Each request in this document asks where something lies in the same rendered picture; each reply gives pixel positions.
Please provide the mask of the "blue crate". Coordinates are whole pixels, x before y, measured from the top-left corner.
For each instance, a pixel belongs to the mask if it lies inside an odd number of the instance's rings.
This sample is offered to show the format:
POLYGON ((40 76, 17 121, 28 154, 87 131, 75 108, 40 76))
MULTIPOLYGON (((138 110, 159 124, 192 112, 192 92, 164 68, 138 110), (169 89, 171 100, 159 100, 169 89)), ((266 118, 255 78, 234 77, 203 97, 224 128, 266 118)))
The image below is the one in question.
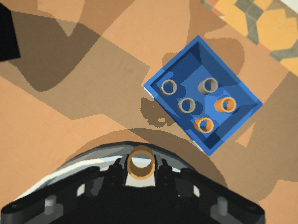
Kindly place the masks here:
POLYGON ((146 93, 168 113, 194 145, 208 156, 264 105, 199 35, 143 86, 146 93), (218 88, 204 95, 199 92, 198 85, 207 78, 214 78, 218 88), (177 85, 175 93, 168 97, 160 92, 166 80, 173 80, 177 85), (226 113, 216 111, 215 102, 226 97, 234 99, 235 109, 226 113), (184 98, 191 98, 195 102, 195 109, 191 113, 181 113, 177 108, 178 102, 184 98), (194 128, 197 118, 211 119, 212 131, 197 131, 194 128))

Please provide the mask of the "grey metal sleeve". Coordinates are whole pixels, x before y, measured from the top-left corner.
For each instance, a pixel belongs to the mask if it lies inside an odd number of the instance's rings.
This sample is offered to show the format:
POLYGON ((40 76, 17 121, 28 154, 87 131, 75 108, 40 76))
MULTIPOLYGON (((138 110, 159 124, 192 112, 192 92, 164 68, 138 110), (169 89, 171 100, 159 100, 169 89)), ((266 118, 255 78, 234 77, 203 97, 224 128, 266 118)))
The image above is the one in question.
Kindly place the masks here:
POLYGON ((177 104, 177 108, 178 108, 179 112, 181 112, 181 113, 191 113, 191 112, 194 111, 194 109, 195 109, 195 102, 194 102, 194 100, 191 99, 191 98, 184 98, 184 99, 182 99, 182 100, 180 100, 180 101, 178 102, 178 104, 177 104), (189 103, 190 108, 189 108, 188 111, 183 110, 183 108, 182 108, 182 102, 183 102, 183 101, 187 101, 187 102, 189 103))
POLYGON ((160 92, 161 92, 162 95, 168 97, 168 96, 171 96, 172 94, 174 94, 175 91, 176 91, 176 89, 177 89, 177 85, 176 85, 176 83, 175 83, 173 80, 166 80, 166 81, 164 81, 163 84, 161 85, 160 92), (164 91, 164 89, 163 89, 163 85, 165 85, 165 84, 169 84, 169 85, 172 86, 172 88, 173 88, 172 93, 166 93, 166 92, 164 91))
POLYGON ((216 91, 218 88, 218 83, 214 78, 207 78, 205 80, 203 80, 202 82, 199 83, 198 85, 198 90, 201 94, 210 94, 213 93, 214 91, 216 91), (210 85, 210 91, 206 90, 204 84, 208 83, 210 85))

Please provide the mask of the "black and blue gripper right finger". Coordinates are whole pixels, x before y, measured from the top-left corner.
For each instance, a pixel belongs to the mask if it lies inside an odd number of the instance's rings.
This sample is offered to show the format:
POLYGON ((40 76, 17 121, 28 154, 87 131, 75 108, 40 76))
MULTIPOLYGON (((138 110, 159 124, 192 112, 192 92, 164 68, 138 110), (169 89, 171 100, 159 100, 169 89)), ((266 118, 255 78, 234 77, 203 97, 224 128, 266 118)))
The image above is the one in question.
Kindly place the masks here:
POLYGON ((153 202, 179 208, 179 195, 221 224, 265 224, 265 211, 258 204, 190 168, 175 172, 160 155, 154 158, 153 202))

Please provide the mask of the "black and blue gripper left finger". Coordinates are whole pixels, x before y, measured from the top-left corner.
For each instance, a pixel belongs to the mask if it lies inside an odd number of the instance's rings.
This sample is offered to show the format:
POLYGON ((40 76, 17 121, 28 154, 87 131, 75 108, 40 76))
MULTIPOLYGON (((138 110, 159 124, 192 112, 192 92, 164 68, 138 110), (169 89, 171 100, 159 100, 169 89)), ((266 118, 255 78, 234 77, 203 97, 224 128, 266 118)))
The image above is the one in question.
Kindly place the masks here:
POLYGON ((97 195, 96 206, 123 201, 128 157, 123 154, 108 170, 91 166, 10 202, 0 211, 0 224, 49 224, 97 195))

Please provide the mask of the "bronze bushing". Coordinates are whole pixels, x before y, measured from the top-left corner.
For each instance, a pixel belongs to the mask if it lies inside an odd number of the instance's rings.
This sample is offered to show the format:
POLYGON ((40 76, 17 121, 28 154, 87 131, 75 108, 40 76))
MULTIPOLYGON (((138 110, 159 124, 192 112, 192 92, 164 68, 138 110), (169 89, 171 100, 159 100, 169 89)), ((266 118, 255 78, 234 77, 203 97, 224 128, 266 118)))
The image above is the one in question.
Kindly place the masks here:
POLYGON ((226 97, 226 98, 218 99, 215 102, 214 107, 215 107, 216 111, 218 111, 220 113, 232 112, 236 107, 236 103, 235 103, 234 99, 232 99, 231 97, 226 97), (224 109, 222 106, 223 101, 225 101, 227 104, 226 109, 224 109))
POLYGON ((133 148, 128 157, 127 171, 131 175, 131 177, 137 180, 144 180, 149 178, 151 175, 153 175, 155 171, 155 158, 154 158, 153 151, 145 145, 139 145, 133 148), (132 162, 132 157, 139 153, 146 154, 151 158, 151 162, 147 167, 139 168, 135 166, 134 163, 132 162))
POLYGON ((199 131, 199 132, 202 132, 202 133, 209 133, 212 131, 213 129, 213 122, 211 119, 209 118, 197 118, 195 121, 194 121, 194 128, 199 131), (206 127, 205 129, 201 130, 200 128, 200 122, 204 120, 206 122, 206 127))

